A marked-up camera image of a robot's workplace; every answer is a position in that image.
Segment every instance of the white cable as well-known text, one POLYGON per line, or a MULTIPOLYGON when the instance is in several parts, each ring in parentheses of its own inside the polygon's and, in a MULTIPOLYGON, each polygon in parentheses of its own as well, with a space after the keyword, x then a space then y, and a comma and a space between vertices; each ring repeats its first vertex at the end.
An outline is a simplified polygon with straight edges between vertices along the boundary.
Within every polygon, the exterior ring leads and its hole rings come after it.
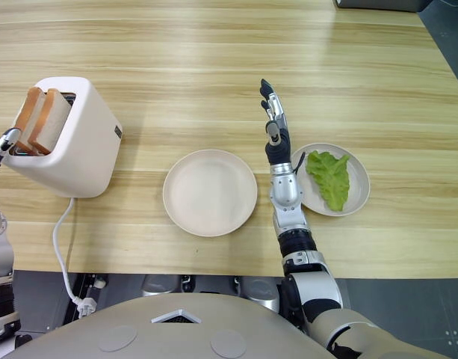
POLYGON ((450 2, 445 1, 445 0, 439 0, 439 1, 451 7, 458 7, 458 4, 451 4, 450 2))
POLYGON ((64 264, 64 259, 61 256, 61 252, 59 251, 59 244, 58 244, 59 227, 66 219, 67 215, 71 212, 71 209, 74 207, 74 202, 75 202, 75 198, 73 197, 69 201, 69 205, 66 208, 66 211, 64 211, 61 218, 59 218, 59 221, 56 222, 55 228, 52 231, 52 245, 55 248, 56 257, 58 258, 59 265, 61 266, 61 271, 63 272, 64 286, 66 287, 67 295, 71 298, 74 304, 79 305, 82 302, 82 299, 80 299, 79 297, 76 297, 74 293, 72 293, 71 285, 69 284, 69 277, 67 275, 66 264, 64 264))

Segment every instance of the empty plate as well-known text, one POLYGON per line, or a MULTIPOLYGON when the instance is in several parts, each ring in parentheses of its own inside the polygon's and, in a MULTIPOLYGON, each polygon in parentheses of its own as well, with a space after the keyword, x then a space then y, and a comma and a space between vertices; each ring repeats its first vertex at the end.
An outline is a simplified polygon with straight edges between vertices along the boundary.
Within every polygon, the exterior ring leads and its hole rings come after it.
POLYGON ((307 144, 291 156, 291 163, 294 168, 297 166, 303 152, 306 153, 306 157, 298 170, 297 181, 303 189, 302 203, 305 206, 322 215, 338 217, 354 213, 365 205, 370 196, 370 179, 368 178, 365 166, 353 154, 334 144, 307 144), (321 197, 317 183, 311 175, 306 173, 306 161, 309 154, 313 151, 318 151, 319 153, 329 152, 337 159, 340 159, 343 155, 350 156, 347 162, 350 189, 348 190, 348 200, 340 212, 332 211, 328 208, 327 203, 321 197))
POLYGON ((200 150, 178 161, 162 190, 167 214, 183 230, 204 237, 239 228, 257 202, 250 167, 222 150, 200 150))

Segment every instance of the bread slice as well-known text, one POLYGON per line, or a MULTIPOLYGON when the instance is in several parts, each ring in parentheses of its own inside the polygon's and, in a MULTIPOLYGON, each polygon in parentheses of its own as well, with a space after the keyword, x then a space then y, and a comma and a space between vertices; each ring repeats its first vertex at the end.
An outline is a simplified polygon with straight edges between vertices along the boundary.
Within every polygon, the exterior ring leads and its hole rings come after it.
POLYGON ((46 95, 40 88, 30 88, 14 125, 21 130, 16 146, 29 155, 37 154, 36 149, 28 143, 28 139, 40 116, 45 98, 46 95))
POLYGON ((46 93, 43 109, 28 142, 43 155, 50 154, 58 142, 69 111, 71 111, 71 105, 61 95, 61 92, 50 88, 46 93))

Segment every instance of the lettuce leaf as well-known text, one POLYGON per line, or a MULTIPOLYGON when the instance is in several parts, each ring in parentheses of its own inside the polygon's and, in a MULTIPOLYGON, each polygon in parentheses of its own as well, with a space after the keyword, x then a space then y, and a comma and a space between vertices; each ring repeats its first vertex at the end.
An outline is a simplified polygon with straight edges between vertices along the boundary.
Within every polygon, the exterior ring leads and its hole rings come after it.
POLYGON ((311 174, 320 188, 321 197, 332 211, 340 212, 348 199, 350 179, 347 172, 348 155, 336 159, 329 152, 309 154, 306 173, 311 174))

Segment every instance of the wooden table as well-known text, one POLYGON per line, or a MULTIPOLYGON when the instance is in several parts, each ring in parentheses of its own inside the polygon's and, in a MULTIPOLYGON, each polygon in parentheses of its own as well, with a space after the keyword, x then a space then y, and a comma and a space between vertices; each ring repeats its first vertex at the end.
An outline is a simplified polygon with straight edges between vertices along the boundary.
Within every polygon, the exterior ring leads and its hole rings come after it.
MULTIPOLYGON (((124 126, 108 190, 61 231, 70 271, 282 275, 271 224, 268 79, 294 150, 347 148, 372 192, 345 218, 306 211, 336 277, 458 277, 458 82, 413 13, 330 0, 0 1, 0 134, 48 76, 94 83, 124 126), (250 220, 219 238, 176 227, 161 199, 183 155, 219 148, 256 174, 250 220)), ((9 168, 0 209, 15 268, 57 271, 50 233, 68 200, 9 168)))

